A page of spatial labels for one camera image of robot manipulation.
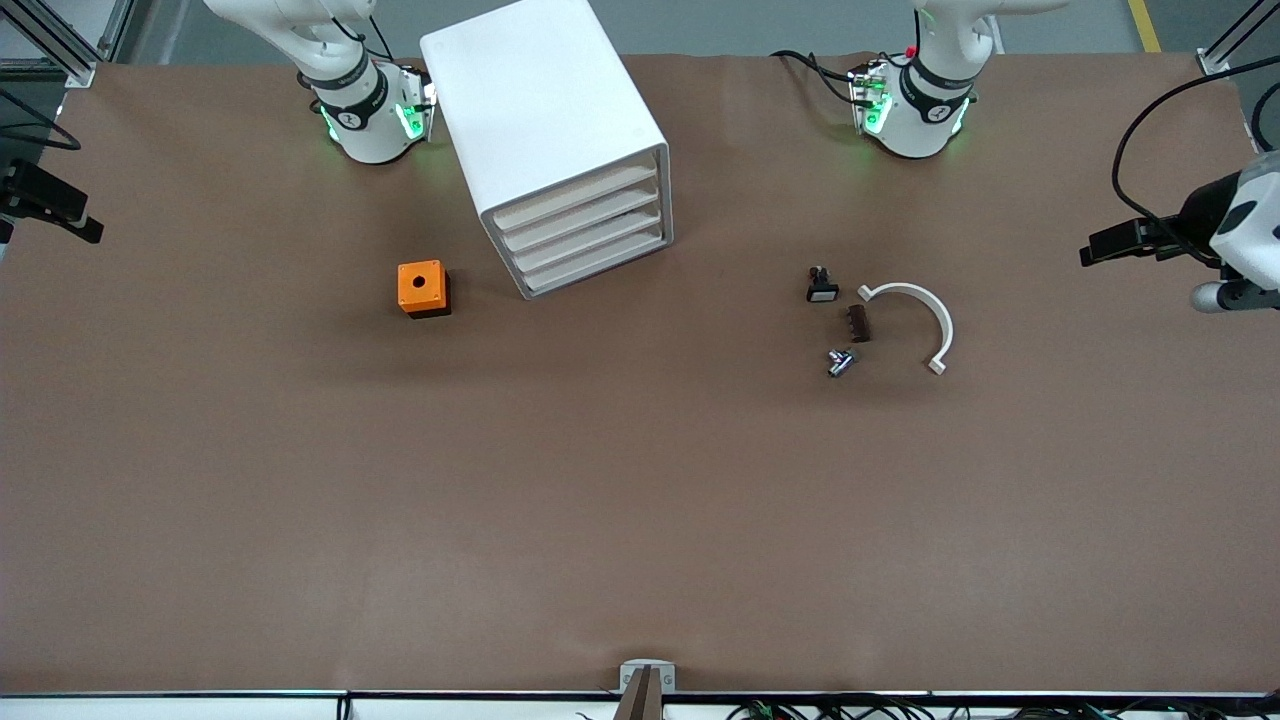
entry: metal frame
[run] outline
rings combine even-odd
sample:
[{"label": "metal frame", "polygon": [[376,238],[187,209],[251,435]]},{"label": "metal frame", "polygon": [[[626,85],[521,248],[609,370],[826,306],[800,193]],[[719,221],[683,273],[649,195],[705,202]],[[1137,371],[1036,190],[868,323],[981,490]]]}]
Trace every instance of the metal frame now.
[{"label": "metal frame", "polygon": [[1254,0],[1253,5],[1244,12],[1231,27],[1226,28],[1213,45],[1208,49],[1199,49],[1196,54],[1199,56],[1201,69],[1204,74],[1220,73],[1231,67],[1231,53],[1253,35],[1253,31],[1262,27],[1262,23],[1267,22],[1271,15],[1280,10],[1280,0]]},{"label": "metal frame", "polygon": [[67,87],[92,85],[102,55],[44,0],[0,0],[0,14],[67,73]]}]

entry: white drawer unit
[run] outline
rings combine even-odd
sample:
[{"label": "white drawer unit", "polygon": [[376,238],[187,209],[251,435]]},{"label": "white drawer unit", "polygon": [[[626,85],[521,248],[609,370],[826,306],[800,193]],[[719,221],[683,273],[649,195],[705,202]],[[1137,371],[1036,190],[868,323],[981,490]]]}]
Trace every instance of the white drawer unit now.
[{"label": "white drawer unit", "polygon": [[422,37],[480,222],[536,297],[672,242],[667,141],[586,0]]}]

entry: yellow line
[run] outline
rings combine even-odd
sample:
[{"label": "yellow line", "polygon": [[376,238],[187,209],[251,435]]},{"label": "yellow line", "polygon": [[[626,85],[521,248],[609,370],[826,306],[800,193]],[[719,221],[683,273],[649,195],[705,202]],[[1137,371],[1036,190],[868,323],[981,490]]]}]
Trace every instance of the yellow line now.
[{"label": "yellow line", "polygon": [[1129,12],[1133,13],[1133,24],[1138,26],[1138,37],[1142,38],[1142,49],[1147,53],[1160,53],[1160,38],[1156,37],[1156,26],[1151,24],[1151,13],[1147,12],[1147,1],[1129,0]]}]

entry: brown tabletop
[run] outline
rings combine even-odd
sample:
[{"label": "brown tabletop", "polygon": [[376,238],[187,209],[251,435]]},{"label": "brown tabletop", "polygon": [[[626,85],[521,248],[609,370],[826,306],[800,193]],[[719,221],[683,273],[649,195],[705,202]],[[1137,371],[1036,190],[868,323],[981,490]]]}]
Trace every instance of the brown tabletop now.
[{"label": "brown tabletop", "polygon": [[[630,58],[676,245],[526,302],[447,133],[344,159],[288,67],[72,92],[91,247],[0,264],[6,691],[1265,691],[1280,662],[1280,316],[1181,259],[1082,269],[1183,55],[1001,56],[923,161],[777,59]],[[1251,158],[1233,88],[1128,160],[1161,213]],[[456,311],[412,322],[398,263]],[[845,302],[806,269],[937,292]]]}]

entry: white curved handle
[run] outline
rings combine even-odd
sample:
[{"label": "white curved handle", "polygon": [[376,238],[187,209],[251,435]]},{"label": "white curved handle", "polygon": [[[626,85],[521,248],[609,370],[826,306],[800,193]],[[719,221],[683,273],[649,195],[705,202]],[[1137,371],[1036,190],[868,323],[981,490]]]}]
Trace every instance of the white curved handle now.
[{"label": "white curved handle", "polygon": [[947,310],[947,306],[943,305],[941,300],[938,300],[937,295],[933,295],[932,292],[924,290],[918,284],[886,283],[877,287],[876,290],[872,290],[867,286],[858,288],[858,295],[860,295],[863,300],[867,301],[870,301],[872,299],[884,292],[901,292],[902,295],[910,295],[911,297],[925,304],[929,307],[929,310],[933,310],[933,314],[937,315],[938,324],[942,325],[942,347],[940,347],[938,351],[933,355],[933,357],[929,359],[929,369],[933,370],[936,374],[941,375],[947,369],[946,364],[942,363],[942,356],[946,355],[948,350],[951,350],[951,341],[955,338],[956,334],[956,327],[951,322],[951,313]]}]

